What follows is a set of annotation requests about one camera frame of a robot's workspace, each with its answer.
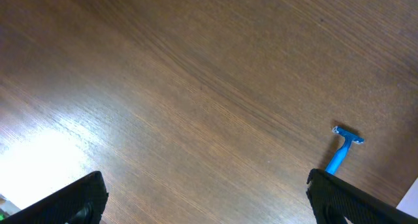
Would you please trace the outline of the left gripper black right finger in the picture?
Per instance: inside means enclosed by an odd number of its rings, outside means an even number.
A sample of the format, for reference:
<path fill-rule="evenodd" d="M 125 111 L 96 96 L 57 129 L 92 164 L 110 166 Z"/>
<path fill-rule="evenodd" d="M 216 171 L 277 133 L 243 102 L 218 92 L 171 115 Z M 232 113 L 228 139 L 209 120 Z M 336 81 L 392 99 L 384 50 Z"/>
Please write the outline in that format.
<path fill-rule="evenodd" d="M 417 224 L 417 218 L 320 169 L 308 175 L 307 197 L 319 224 Z"/>

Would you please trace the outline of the blue disposable razor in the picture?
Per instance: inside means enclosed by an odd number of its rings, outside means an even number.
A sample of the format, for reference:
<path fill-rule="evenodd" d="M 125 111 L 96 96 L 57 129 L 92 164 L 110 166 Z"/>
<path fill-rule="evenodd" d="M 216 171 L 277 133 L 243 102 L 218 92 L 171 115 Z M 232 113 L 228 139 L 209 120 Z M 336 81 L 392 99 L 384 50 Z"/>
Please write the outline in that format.
<path fill-rule="evenodd" d="M 328 172 L 331 175 L 334 175 L 340 167 L 340 165 L 342 164 L 342 162 L 344 161 L 344 159 L 346 158 L 352 143 L 363 144 L 364 139 L 360 137 L 358 134 L 348 131 L 340 126 L 334 127 L 332 129 L 332 132 L 344 137 L 343 145 L 338 150 L 336 150 L 334 156 L 332 157 L 325 169 L 326 172 Z"/>

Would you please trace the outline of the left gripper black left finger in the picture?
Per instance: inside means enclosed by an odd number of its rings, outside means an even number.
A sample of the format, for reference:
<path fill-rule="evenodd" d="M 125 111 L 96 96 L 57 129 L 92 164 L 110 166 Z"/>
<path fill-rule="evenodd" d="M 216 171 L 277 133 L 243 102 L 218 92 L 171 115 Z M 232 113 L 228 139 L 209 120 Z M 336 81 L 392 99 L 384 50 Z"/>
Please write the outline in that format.
<path fill-rule="evenodd" d="M 91 172 L 1 220 L 1 224 L 100 224 L 108 200 L 101 172 Z"/>

